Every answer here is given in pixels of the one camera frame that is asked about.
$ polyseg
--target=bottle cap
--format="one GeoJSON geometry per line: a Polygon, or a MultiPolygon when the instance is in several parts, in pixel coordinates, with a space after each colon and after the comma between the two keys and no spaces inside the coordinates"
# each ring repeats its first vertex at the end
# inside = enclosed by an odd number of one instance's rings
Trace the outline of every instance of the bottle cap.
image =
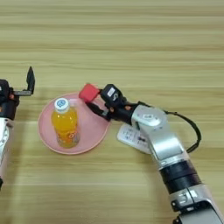
{"type": "Polygon", "coordinates": [[[65,114],[70,109],[69,101],[66,98],[59,98],[55,101],[54,108],[56,112],[65,114]]]}

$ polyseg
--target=red block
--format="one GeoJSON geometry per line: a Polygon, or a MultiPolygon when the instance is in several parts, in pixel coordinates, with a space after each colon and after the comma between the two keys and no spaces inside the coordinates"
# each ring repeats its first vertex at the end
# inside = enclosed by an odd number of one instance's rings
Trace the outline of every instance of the red block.
{"type": "Polygon", "coordinates": [[[79,97],[84,101],[84,102],[92,102],[97,95],[100,93],[100,90],[91,85],[91,84],[86,84],[86,86],[80,91],[79,97]]]}

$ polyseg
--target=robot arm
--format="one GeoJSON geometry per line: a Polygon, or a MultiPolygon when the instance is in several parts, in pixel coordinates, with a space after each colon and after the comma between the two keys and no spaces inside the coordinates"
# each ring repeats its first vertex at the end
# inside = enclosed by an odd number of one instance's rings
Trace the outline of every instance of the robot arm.
{"type": "Polygon", "coordinates": [[[26,81],[26,90],[14,91],[7,80],[0,80],[0,189],[6,173],[19,97],[32,95],[34,91],[35,78],[31,67],[26,81]]]}
{"type": "MultiPolygon", "coordinates": [[[[224,224],[213,197],[201,183],[188,153],[172,132],[167,122],[167,111],[142,102],[129,103],[121,91],[111,84],[102,90],[87,84],[81,90],[80,98],[98,116],[128,123],[143,133],[170,194],[171,207],[174,212],[178,212],[178,218],[173,221],[174,224],[224,224]],[[102,110],[93,104],[98,94],[105,101],[107,110],[102,110]]],[[[199,145],[200,131],[198,128],[195,130],[199,140],[188,151],[192,151],[199,145]]]]}

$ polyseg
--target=plastic bottle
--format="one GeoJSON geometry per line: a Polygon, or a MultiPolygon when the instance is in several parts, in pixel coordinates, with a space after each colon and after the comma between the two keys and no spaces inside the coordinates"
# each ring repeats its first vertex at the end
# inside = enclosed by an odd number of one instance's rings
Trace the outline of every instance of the plastic bottle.
{"type": "Polygon", "coordinates": [[[61,147],[72,148],[79,142],[77,111],[70,107],[67,99],[59,98],[55,101],[52,125],[61,147]]]}

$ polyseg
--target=pink plate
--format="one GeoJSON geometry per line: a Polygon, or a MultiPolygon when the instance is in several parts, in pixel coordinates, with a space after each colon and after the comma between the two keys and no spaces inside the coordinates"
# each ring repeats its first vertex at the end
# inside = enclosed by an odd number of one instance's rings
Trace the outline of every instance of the pink plate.
{"type": "MultiPolygon", "coordinates": [[[[66,94],[62,97],[67,98],[71,105],[74,105],[77,109],[79,117],[80,141],[75,147],[71,149],[64,149],[59,146],[51,122],[51,115],[54,109],[53,104],[56,99],[51,101],[43,109],[38,119],[38,133],[41,140],[48,148],[61,154],[72,155],[90,151],[105,137],[109,127],[109,122],[99,117],[98,115],[95,115],[88,108],[88,106],[79,99],[77,93],[66,94]]],[[[94,102],[102,109],[105,108],[102,101],[99,99],[96,99],[94,102]]]]}

